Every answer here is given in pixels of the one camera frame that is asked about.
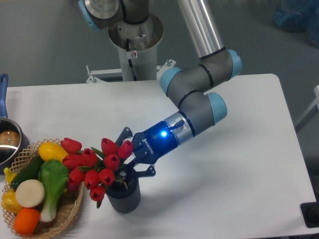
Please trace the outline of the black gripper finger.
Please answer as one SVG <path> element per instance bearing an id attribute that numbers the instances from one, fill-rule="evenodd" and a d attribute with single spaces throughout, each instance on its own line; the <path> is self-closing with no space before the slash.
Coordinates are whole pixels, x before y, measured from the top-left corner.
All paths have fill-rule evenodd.
<path id="1" fill-rule="evenodd" d="M 118 136 L 117 140 L 115 141 L 115 144 L 117 146 L 121 146 L 125 139 L 132 138 L 133 133 L 129 127 L 125 127 L 120 135 Z"/>
<path id="2" fill-rule="evenodd" d="M 136 171 L 134 168 L 131 168 L 131 171 L 135 177 L 154 177 L 156 175 L 156 170 L 152 165 L 145 171 Z"/>

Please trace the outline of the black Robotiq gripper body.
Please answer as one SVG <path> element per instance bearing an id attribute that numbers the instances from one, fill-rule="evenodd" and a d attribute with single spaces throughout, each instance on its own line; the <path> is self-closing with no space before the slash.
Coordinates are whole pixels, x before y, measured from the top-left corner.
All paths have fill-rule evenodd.
<path id="1" fill-rule="evenodd" d="M 138 164 L 155 164 L 159 158 L 178 147 L 178 141 L 173 131 L 178 123 L 170 126 L 161 121 L 143 132 L 134 135 L 133 155 L 134 159 L 128 163 L 133 168 Z"/>

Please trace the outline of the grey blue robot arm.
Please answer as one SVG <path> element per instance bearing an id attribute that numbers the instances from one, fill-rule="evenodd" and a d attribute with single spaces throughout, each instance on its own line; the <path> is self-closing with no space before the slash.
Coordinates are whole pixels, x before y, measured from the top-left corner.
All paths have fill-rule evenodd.
<path id="1" fill-rule="evenodd" d="M 161 21 L 149 11 L 146 0 L 80 0 L 87 24 L 95 30 L 108 29 L 117 47 L 124 81 L 159 80 L 165 95 L 178 111 L 149 129 L 132 134 L 124 130 L 118 139 L 133 139 L 133 160 L 124 167 L 130 175 L 138 164 L 147 164 L 137 177 L 155 175 L 156 161 L 216 125 L 227 115 L 224 100 L 212 88 L 237 76 L 242 62 L 234 50 L 227 50 L 205 0 L 180 0 L 199 65 L 188 71 L 165 64 L 157 68 L 157 45 L 163 36 Z"/>

